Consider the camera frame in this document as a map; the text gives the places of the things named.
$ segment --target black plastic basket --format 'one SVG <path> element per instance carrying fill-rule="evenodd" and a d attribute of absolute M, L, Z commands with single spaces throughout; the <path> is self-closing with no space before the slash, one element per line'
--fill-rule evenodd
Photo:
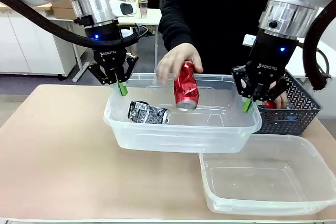
<path fill-rule="evenodd" d="M 291 82 L 287 90 L 289 109 L 264 109 L 258 106 L 261 118 L 259 134 L 301 135 L 314 117 L 322 110 L 321 105 L 288 72 L 285 74 Z"/>

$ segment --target caster wheel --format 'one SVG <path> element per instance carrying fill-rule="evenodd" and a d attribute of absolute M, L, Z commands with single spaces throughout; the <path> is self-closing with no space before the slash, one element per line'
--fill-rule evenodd
<path fill-rule="evenodd" d="M 57 75 L 57 79 L 58 79 L 59 81 L 64 81 L 64 80 L 67 79 L 67 77 L 66 77 L 66 76 L 63 76 L 63 75 L 61 75 L 61 74 L 58 74 L 58 75 Z"/>

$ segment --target red object in basket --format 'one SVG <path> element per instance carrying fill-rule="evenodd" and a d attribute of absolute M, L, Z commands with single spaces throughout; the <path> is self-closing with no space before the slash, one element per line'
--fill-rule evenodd
<path fill-rule="evenodd" d="M 275 104 L 275 102 L 265 102 L 265 109 L 276 109 L 277 105 Z"/>
<path fill-rule="evenodd" d="M 176 107 L 182 111 L 195 110 L 200 98 L 194 65 L 190 61 L 183 63 L 179 77 L 174 80 Z"/>

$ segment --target white cabinet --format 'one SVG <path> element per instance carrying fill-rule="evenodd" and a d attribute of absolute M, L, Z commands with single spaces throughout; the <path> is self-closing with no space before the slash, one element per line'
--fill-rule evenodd
<path fill-rule="evenodd" d="M 66 21 L 56 21 L 67 29 Z M 83 33 L 77 27 L 77 33 Z M 76 64 L 73 45 L 13 10 L 0 12 L 0 73 L 69 75 Z M 78 48 L 80 55 L 84 48 Z"/>
<path fill-rule="evenodd" d="M 0 72 L 30 73 L 7 11 L 0 12 Z"/>

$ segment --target cabinet door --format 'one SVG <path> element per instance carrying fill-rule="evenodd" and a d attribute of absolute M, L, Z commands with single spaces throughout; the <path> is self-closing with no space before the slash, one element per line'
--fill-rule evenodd
<path fill-rule="evenodd" d="M 30 73 L 7 11 L 0 11 L 0 72 Z"/>
<path fill-rule="evenodd" d="M 64 74 L 52 34 L 39 28 L 17 12 L 9 10 L 8 15 L 31 72 Z"/>

